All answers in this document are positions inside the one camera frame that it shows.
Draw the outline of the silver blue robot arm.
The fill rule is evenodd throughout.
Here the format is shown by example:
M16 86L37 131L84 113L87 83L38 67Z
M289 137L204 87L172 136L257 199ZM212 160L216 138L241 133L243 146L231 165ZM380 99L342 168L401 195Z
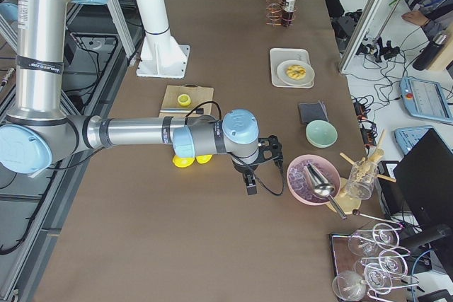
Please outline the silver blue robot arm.
M181 158L228 154L249 194L260 179L255 169L282 166L277 137L259 137L254 115L236 109L213 118L104 119L67 115L60 107L64 39L69 3L103 5L108 0L18 0L16 99L1 126L1 164L30 174L75 153L119 145L170 144Z

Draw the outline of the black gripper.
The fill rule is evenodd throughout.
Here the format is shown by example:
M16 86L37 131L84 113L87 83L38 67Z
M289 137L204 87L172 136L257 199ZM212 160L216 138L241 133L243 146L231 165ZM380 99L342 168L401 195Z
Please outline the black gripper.
M282 144L275 135L258 138L258 155L252 163L245 163L244 159L232 155L234 168L243 174L243 181L246 186L247 195L257 194L256 178L252 171L259 165L272 161L280 170L283 169Z

